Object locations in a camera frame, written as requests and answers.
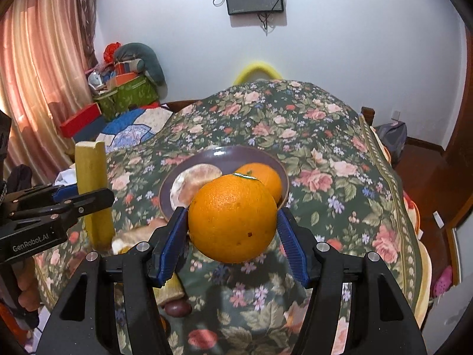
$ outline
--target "pink slipper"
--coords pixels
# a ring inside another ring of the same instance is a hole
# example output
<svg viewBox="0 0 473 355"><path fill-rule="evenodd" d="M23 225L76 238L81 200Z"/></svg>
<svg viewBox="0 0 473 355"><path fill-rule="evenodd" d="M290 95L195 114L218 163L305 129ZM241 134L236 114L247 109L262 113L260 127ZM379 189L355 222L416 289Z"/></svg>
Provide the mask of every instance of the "pink slipper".
<svg viewBox="0 0 473 355"><path fill-rule="evenodd" d="M445 293L451 287L452 278L453 269L452 266L449 265L447 268L444 269L437 282L435 283L433 291L434 298L437 298L441 294Z"/></svg>

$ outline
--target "wooden floor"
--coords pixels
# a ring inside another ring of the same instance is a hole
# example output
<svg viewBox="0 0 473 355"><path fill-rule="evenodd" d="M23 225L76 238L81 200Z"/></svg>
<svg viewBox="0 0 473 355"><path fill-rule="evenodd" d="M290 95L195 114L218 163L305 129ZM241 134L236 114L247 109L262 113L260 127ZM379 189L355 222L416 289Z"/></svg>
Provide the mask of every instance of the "wooden floor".
<svg viewBox="0 0 473 355"><path fill-rule="evenodd" d="M396 172L404 190L417 204L420 229L432 260L432 286L451 264L445 227L439 229L433 213L438 211L445 225L473 193L473 176L466 167L454 167L436 151L406 145Z"/></svg>

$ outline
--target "blue patchwork quilt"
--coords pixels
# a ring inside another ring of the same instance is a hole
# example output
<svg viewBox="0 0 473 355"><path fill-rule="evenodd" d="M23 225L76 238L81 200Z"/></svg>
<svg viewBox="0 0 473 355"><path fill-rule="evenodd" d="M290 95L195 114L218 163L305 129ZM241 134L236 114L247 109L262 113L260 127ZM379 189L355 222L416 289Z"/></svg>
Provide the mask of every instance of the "blue patchwork quilt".
<svg viewBox="0 0 473 355"><path fill-rule="evenodd" d="M134 109L108 123L96 141L105 142L107 153L133 147L156 135L171 115L166 108Z"/></svg>

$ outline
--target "backpack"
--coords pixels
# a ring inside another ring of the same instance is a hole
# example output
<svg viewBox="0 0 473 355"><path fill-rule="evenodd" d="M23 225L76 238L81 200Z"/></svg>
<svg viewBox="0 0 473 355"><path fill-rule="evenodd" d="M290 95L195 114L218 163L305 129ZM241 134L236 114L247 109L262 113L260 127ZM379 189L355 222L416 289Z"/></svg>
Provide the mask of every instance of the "backpack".
<svg viewBox="0 0 473 355"><path fill-rule="evenodd" d="M382 144L391 154L391 162L396 165L401 159L401 154L407 140L407 126L405 122L392 122L375 127Z"/></svg>

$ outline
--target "round flatbread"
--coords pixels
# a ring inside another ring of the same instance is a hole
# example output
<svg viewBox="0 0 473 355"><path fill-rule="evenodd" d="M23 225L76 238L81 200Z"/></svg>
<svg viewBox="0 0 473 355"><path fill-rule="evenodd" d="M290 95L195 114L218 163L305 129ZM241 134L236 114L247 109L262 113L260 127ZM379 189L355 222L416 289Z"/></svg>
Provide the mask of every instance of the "round flatbread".
<svg viewBox="0 0 473 355"><path fill-rule="evenodd" d="M188 207L194 195L208 182L222 176L222 171L212 164L196 164L181 172L171 188L171 207Z"/></svg>

